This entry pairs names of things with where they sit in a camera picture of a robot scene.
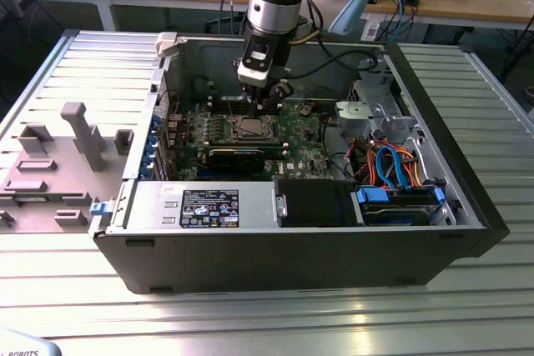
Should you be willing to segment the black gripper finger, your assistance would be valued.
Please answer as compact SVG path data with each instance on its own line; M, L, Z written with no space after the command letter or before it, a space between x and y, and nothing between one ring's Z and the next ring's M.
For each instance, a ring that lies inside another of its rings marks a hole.
M259 114L277 115L283 107L283 101L293 94L293 87L284 80L262 88L259 92Z
M246 94L246 99L249 103L249 115L253 118L264 115L264 100L268 94L268 88L244 83L243 92Z

